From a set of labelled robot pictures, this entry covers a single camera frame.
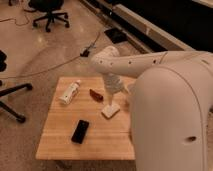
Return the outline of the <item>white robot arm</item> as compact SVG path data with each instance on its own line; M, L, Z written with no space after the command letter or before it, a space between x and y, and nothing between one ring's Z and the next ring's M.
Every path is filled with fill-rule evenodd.
M91 58L91 64L101 74L135 79L129 111L137 171L208 171L212 52L121 56L108 46Z

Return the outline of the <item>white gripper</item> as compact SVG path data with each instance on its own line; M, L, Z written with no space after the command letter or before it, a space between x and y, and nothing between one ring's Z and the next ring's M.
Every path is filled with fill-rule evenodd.
M129 94L129 91L124 86L123 81L119 76L114 74L103 74L102 75L104 87L107 93L108 105L112 106L113 95L118 92L122 92L124 94Z

